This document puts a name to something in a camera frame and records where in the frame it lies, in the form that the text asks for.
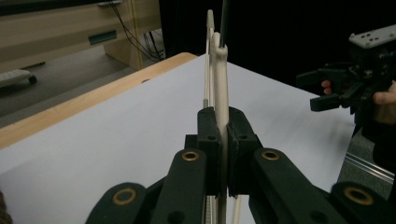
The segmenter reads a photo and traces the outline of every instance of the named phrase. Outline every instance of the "black cable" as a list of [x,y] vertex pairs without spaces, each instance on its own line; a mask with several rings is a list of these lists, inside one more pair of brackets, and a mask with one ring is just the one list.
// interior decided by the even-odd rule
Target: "black cable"
[[[138,49],[140,52],[142,52],[142,53],[143,53],[149,60],[151,60],[152,62],[157,63],[157,62],[161,61],[161,60],[162,60],[161,58],[157,58],[157,57],[151,55],[151,54],[148,52],[148,50],[145,49],[145,47],[140,43],[140,41],[129,31],[129,29],[125,26],[124,22],[122,21],[122,18],[121,18],[121,16],[120,16],[120,13],[119,13],[119,11],[117,10],[117,7],[116,7],[116,5],[113,3],[113,1],[109,1],[109,3],[110,3],[110,5],[111,5],[111,7],[113,8],[114,12],[116,13],[116,15],[117,15],[117,17],[118,17],[118,19],[119,19],[119,21],[120,21],[120,23],[121,23],[121,25],[122,25],[123,31],[124,31],[124,33],[125,33],[125,35],[126,35],[128,41],[129,41],[136,49]],[[134,43],[134,41],[131,39],[130,36],[136,41],[136,43],[137,43],[138,45],[141,46],[141,48],[142,48],[144,51],[143,51],[141,48],[139,48],[139,47]]]

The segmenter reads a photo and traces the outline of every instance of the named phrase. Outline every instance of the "cable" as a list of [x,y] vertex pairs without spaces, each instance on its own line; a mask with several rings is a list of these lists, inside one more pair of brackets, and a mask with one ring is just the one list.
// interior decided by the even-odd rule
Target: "cable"
[[140,43],[140,41],[139,41],[139,40],[129,31],[129,29],[125,26],[125,24],[124,24],[124,22],[122,21],[122,18],[121,18],[121,16],[120,16],[120,13],[119,13],[119,11],[117,10],[117,7],[116,7],[116,5],[113,3],[113,1],[109,1],[109,3],[110,3],[110,5],[111,5],[111,7],[113,8],[114,12],[116,13],[116,15],[117,15],[117,17],[118,17],[118,19],[119,19],[119,21],[120,21],[120,23],[121,23],[121,25],[122,25],[123,31],[124,31],[124,33],[125,33],[125,35],[126,35],[128,41],[129,41],[137,50],[139,50],[140,52],[142,52],[143,55],[145,55],[145,56],[146,56],[149,60],[151,60],[152,62],[157,63],[157,62],[162,61],[162,60],[163,60],[162,58],[157,58],[156,56],[150,54],[150,52],[148,52],[147,49],[145,49],[145,47]]

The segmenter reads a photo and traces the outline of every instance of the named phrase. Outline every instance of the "black backdrop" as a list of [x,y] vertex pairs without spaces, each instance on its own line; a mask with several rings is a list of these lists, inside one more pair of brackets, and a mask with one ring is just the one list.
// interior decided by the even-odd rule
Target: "black backdrop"
[[[167,57],[205,53],[206,12],[219,32],[220,0],[160,0]],[[396,1],[229,0],[228,61],[295,86],[325,63],[349,61],[348,37],[396,23]]]

